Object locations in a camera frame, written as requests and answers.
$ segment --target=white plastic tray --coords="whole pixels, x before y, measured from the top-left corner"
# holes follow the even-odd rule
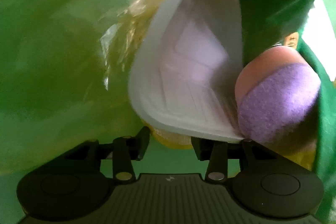
[[[239,0],[164,0],[129,79],[133,108],[156,128],[237,142]]]

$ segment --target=green plastic bag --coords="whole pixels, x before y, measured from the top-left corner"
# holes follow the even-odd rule
[[[129,2],[0,0],[0,174],[142,127],[101,44]]]

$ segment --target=plastic wrap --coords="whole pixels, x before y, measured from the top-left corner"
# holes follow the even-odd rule
[[[161,0],[0,0],[0,175],[134,135],[128,70]]]

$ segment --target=purple tennis ball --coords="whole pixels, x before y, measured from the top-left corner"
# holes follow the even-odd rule
[[[320,79],[307,63],[278,68],[255,85],[238,106],[245,138],[290,155],[316,138]]]

